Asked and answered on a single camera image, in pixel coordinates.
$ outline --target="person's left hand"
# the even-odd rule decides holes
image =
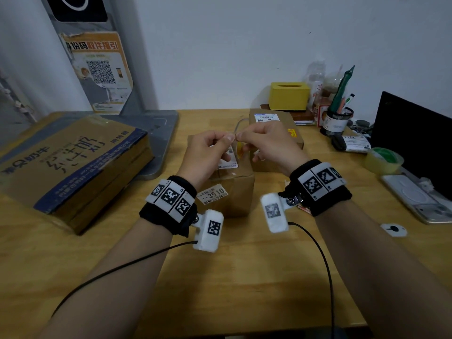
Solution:
[[[176,175],[189,181],[199,191],[218,168],[220,158],[230,161],[226,151],[234,139],[235,135],[232,133],[215,130],[196,134],[185,151],[184,160]]]

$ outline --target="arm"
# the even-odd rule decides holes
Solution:
[[[279,121],[237,134],[290,173],[309,160]],[[452,296],[351,200],[315,217],[342,280],[379,338],[452,338]]]
[[[218,167],[234,135],[208,131],[194,136],[178,175],[199,190]],[[171,244],[173,236],[163,226],[138,219],[99,262],[85,281]],[[145,259],[88,284],[72,295],[38,336],[49,338],[126,338],[140,318],[157,282],[167,252]]]

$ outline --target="white circle logo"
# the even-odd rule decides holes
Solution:
[[[86,9],[86,7],[88,6],[88,0],[85,0],[85,3],[83,3],[83,5],[81,7],[74,7],[73,5],[71,5],[70,3],[68,3],[66,0],[61,0],[63,1],[63,3],[68,6],[70,9],[75,10],[75,11],[84,11]]]

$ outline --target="black cable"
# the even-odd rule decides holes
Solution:
[[[82,289],[83,287],[87,286],[88,284],[91,284],[91,283],[93,283],[94,281],[98,280],[99,278],[102,278],[102,277],[104,277],[104,276],[107,276],[107,275],[109,275],[110,273],[114,273],[115,271],[120,270],[120,269],[122,269],[122,268],[125,268],[125,267],[127,267],[127,266],[129,266],[129,265],[132,265],[132,264],[141,262],[142,260],[145,260],[145,259],[150,258],[150,257],[152,257],[152,256],[161,254],[162,252],[169,251],[169,250],[171,250],[171,249],[174,249],[174,248],[179,247],[179,246],[182,246],[182,245],[197,244],[197,243],[198,243],[197,240],[193,240],[193,241],[187,241],[187,242],[185,242],[185,243],[177,244],[177,245],[174,245],[174,246],[166,247],[166,248],[164,248],[164,249],[161,249],[161,250],[156,251],[156,252],[154,252],[154,253],[148,254],[148,255],[143,256],[143,257],[141,257],[141,258],[137,258],[137,259],[135,259],[135,260],[133,260],[133,261],[131,261],[131,262],[125,263],[125,264],[120,265],[120,266],[117,266],[116,268],[113,268],[113,269],[111,269],[111,270],[105,271],[104,273],[101,273],[100,275],[98,275],[98,276],[96,276],[96,277],[93,277],[92,279],[87,280],[86,282],[82,283],[81,285],[79,285],[79,286],[76,287],[73,291],[71,291],[69,294],[66,295],[66,297],[63,299],[63,301],[61,301],[60,304],[58,305],[58,307],[53,311],[52,316],[55,315],[55,313],[57,312],[57,310],[63,305],[63,303],[65,303],[65,302],[67,301],[67,299],[68,299],[69,297],[71,297],[72,295],[74,295],[78,290]]]
[[[295,222],[289,222],[289,225],[294,225],[297,227],[300,227],[304,232],[307,233],[307,235],[309,237],[311,237],[311,239],[314,241],[314,243],[317,245],[317,248],[319,249],[320,253],[322,254],[323,257],[323,261],[325,262],[325,266],[326,266],[326,272],[328,273],[328,280],[330,281],[330,297],[331,297],[331,339],[335,338],[335,296],[333,293],[333,280],[331,279],[331,273],[330,273],[330,268],[328,266],[328,262],[326,261],[326,257],[322,251],[322,249],[320,248],[319,243],[317,243],[317,240],[314,239],[314,237],[311,235],[311,233],[308,232],[308,230],[302,226],[300,226],[299,224],[296,224]]]

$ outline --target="blue stripe on box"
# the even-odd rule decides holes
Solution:
[[[145,130],[136,128],[121,143],[59,182],[40,198],[33,208],[46,214],[52,213],[103,170],[105,162],[102,161],[104,159],[110,161],[122,155],[146,134]]]

